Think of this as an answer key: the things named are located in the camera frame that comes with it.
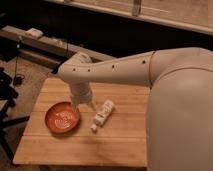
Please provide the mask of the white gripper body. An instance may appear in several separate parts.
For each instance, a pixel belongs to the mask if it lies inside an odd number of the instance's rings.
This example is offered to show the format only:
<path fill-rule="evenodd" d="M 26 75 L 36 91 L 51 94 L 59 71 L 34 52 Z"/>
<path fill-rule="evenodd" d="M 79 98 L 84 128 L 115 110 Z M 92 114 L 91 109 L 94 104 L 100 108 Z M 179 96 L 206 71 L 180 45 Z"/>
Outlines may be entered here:
<path fill-rule="evenodd" d="M 92 91 L 88 83 L 71 84 L 71 101 L 74 104 L 89 103 L 92 99 Z"/>

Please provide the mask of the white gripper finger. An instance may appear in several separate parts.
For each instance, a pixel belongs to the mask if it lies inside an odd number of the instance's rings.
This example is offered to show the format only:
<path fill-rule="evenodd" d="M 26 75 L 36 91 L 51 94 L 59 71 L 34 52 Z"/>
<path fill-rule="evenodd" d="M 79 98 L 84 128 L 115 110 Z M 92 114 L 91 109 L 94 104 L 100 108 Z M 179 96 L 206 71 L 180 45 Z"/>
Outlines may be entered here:
<path fill-rule="evenodd" d="M 78 103 L 71 102 L 71 104 L 72 104 L 73 110 L 74 110 L 75 112 L 79 111 L 79 109 L 78 109 Z"/>
<path fill-rule="evenodd" d="M 97 110 L 97 109 L 96 109 L 96 105 L 95 105 L 95 103 L 94 103 L 93 101 L 88 102 L 87 105 L 88 105 L 92 110 Z"/>

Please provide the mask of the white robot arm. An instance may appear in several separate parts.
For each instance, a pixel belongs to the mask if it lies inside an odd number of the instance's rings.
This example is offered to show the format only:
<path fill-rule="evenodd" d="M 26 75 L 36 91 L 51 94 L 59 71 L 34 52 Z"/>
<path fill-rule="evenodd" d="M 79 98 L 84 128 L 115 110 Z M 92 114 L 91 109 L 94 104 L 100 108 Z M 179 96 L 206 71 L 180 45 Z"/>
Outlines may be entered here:
<path fill-rule="evenodd" d="M 148 171 L 213 171 L 212 51 L 156 50 L 98 63 L 78 52 L 58 75 L 75 106 L 92 100 L 92 82 L 149 87 Z"/>

